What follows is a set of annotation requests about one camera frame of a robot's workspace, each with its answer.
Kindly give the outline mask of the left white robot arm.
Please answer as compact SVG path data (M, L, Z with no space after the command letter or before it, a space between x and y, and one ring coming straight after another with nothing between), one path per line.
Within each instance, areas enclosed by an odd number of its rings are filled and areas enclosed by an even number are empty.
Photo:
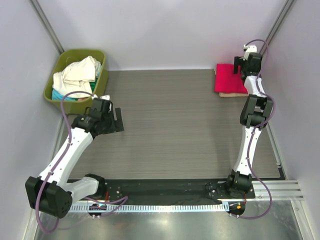
M121 109L114 108L109 95L93 97L88 112L78 115L68 136L50 164L38 177L25 182L29 205L34 210L59 219L64 218L72 204L86 197L101 200L107 187L105 179L88 173L68 183L69 176L84 150L99 135L124 131Z

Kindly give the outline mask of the red t shirt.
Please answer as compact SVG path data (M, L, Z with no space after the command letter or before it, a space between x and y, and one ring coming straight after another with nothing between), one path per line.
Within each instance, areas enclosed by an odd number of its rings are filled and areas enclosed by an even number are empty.
M241 74L234 73L234 65L218 63L215 69L214 91L224 94L247 94Z

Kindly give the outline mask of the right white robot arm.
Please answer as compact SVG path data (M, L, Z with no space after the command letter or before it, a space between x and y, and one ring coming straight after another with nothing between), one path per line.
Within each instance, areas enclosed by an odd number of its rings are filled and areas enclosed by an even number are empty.
M241 198L253 191L253 159L262 130L267 126L274 101L263 88L261 70L263 55L251 42L243 46L244 55L234 58L233 73L240 73L248 96L240 114L242 139L237 161L228 176L225 192L231 198Z

